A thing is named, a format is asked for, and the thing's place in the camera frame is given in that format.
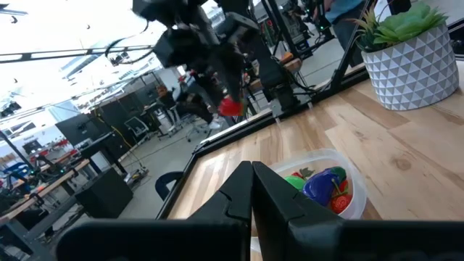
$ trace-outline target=person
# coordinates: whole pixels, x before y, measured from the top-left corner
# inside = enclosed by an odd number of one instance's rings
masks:
[[[215,130],[220,128],[220,124],[214,121],[212,113],[208,111],[206,104],[201,100],[190,99],[189,94],[181,92],[179,102],[176,102],[173,98],[173,92],[169,91],[166,86],[161,85],[157,87],[158,101],[165,105],[166,108],[170,109],[177,105],[177,113],[179,115],[190,113],[196,115],[208,123],[210,129]]]
[[[363,13],[364,0],[324,0],[326,19],[332,24],[333,31],[339,39],[343,50],[347,50],[351,35],[355,31],[356,24],[349,19],[359,19]],[[313,19],[318,17],[318,9],[314,11]],[[361,50],[355,45],[355,52],[349,65],[354,67],[363,63]]]

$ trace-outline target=clear plastic container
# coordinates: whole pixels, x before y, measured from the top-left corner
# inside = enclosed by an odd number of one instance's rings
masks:
[[[326,168],[336,166],[344,168],[347,172],[349,194],[352,195],[352,201],[339,216],[344,219],[360,219],[367,199],[364,179],[357,168],[335,149],[318,149],[307,152],[285,162],[271,165],[270,168],[280,176],[286,177],[294,172],[299,172],[300,169],[305,167],[319,173]]]

